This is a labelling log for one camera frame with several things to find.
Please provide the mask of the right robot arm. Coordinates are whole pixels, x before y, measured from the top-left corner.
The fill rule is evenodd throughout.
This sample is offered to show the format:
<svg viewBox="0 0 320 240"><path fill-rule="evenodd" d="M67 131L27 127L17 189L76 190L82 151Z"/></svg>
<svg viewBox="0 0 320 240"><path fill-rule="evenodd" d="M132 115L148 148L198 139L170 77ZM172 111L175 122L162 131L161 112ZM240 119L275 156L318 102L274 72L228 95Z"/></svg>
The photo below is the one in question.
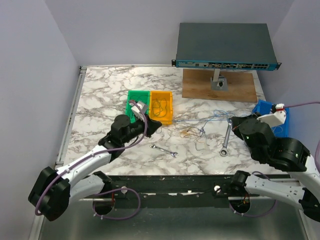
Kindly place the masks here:
<svg viewBox="0 0 320 240"><path fill-rule="evenodd" d="M287 203L318 222L319 164L305 145L294 138L275 136L272 130L276 123L274 120L264 122L252 114L234 116L230 121L233 133L245 142L253 160L286 172L301 183L301 186L284 185L238 170L231 180L230 191L236 196L261 195Z"/></svg>

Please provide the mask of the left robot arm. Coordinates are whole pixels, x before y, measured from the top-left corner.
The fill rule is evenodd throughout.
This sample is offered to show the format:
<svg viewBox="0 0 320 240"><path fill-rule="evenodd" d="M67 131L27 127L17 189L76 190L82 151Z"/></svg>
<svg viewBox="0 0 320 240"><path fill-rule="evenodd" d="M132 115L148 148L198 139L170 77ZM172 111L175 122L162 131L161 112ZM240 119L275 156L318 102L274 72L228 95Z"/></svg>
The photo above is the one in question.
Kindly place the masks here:
<svg viewBox="0 0 320 240"><path fill-rule="evenodd" d="M107 135L83 157L57 169L48 166L39 173L28 196L35 207L35 215L54 221L73 201L96 194L107 197L111 185L94 170L117 159L132 139L140 142L145 137L150 138L161 126L161 122L147 114L135 122L125 114L118 115Z"/></svg>

